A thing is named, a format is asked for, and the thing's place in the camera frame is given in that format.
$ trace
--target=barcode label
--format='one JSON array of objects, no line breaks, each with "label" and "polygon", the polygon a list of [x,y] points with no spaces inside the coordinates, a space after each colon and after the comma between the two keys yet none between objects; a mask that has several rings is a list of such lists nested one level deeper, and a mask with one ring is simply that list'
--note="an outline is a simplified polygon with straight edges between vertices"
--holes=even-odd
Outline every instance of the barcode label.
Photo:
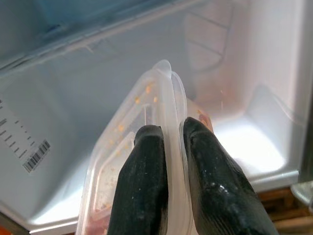
[{"label": "barcode label", "polygon": [[37,151],[30,155],[27,161],[23,164],[28,173],[34,171],[41,160],[50,150],[50,144],[44,140],[38,147]]}]

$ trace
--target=container lid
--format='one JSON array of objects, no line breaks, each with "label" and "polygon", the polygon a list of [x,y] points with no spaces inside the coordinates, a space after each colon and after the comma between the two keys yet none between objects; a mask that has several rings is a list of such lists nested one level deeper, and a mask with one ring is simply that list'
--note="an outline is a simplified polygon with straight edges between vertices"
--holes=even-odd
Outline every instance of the container lid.
[{"label": "container lid", "polygon": [[76,234],[106,234],[118,174],[144,125],[161,126],[164,134],[169,202],[168,235],[189,234],[191,206],[185,187],[179,124],[186,118],[185,91],[168,61],[144,73],[96,143],[84,186]]}]

